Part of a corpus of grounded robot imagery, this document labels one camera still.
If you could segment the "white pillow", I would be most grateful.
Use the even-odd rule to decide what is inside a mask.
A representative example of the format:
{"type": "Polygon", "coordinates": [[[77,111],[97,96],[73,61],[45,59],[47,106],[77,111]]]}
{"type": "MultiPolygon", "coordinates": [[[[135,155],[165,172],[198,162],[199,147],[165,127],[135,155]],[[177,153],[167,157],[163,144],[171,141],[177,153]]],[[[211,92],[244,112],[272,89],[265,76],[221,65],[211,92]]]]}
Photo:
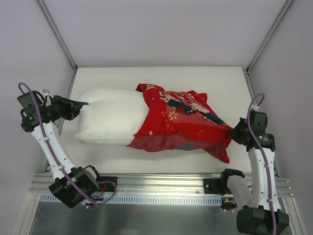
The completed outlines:
{"type": "Polygon", "coordinates": [[[82,91],[86,102],[74,138],[86,144],[129,145],[139,131],[149,108],[137,91],[97,88],[82,91]]]}

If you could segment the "red patterned pillowcase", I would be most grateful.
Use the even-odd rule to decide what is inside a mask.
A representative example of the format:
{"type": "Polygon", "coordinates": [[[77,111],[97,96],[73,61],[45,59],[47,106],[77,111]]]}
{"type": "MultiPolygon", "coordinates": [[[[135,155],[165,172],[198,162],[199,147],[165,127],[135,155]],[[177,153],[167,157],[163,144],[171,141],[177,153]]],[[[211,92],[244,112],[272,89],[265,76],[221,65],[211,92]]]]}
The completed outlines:
{"type": "Polygon", "coordinates": [[[194,90],[166,91],[153,84],[138,84],[149,112],[131,148],[147,152],[202,149],[228,164],[226,149],[233,130],[207,104],[207,94],[194,90]]]}

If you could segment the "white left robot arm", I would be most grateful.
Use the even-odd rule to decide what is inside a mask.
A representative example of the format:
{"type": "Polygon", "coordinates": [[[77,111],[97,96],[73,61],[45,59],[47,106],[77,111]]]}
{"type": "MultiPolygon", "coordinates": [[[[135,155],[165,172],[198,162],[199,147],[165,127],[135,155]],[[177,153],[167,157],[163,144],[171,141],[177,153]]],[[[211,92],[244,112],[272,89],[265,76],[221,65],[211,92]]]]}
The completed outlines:
{"type": "Polygon", "coordinates": [[[29,132],[41,146],[54,179],[49,186],[51,193],[69,208],[74,208],[84,200],[88,200],[92,207],[98,203],[92,199],[92,194],[102,186],[102,179],[91,174],[85,167],[73,163],[66,148],[61,142],[55,121],[75,119],[84,102],[73,101],[61,96],[47,98],[37,91],[20,95],[17,100],[22,105],[21,127],[29,132]]]}

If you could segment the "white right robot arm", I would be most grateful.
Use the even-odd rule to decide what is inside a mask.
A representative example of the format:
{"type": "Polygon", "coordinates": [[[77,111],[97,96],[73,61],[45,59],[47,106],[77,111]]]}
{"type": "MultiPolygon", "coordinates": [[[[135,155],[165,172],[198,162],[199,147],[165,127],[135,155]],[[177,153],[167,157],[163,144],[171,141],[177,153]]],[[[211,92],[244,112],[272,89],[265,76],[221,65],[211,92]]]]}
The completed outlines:
{"type": "Polygon", "coordinates": [[[219,181],[220,190],[232,193],[238,207],[237,230],[247,235],[279,235],[289,225],[289,216],[281,211],[275,178],[275,140],[266,133],[268,118],[254,112],[242,118],[230,137],[246,146],[252,170],[252,187],[241,171],[225,169],[219,181]]]}

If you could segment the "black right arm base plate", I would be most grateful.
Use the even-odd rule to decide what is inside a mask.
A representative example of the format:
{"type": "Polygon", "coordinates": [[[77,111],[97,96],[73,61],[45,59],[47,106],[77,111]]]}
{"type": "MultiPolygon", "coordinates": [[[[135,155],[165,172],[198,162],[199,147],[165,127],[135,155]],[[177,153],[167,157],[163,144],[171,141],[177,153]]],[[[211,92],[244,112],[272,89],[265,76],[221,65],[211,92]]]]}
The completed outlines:
{"type": "Polygon", "coordinates": [[[230,189],[227,187],[226,182],[221,178],[213,179],[206,178],[203,179],[203,190],[205,194],[218,194],[224,196],[226,194],[231,194],[230,189]]]}

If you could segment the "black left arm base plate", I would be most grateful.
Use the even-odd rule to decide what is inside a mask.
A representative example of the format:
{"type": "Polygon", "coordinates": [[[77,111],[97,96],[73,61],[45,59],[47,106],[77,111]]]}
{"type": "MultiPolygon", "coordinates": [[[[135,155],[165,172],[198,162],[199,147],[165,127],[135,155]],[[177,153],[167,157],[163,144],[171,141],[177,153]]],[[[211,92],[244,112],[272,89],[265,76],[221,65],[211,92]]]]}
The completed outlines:
{"type": "Polygon", "coordinates": [[[114,192],[117,187],[118,177],[98,176],[96,181],[99,185],[100,192],[114,192]]]}

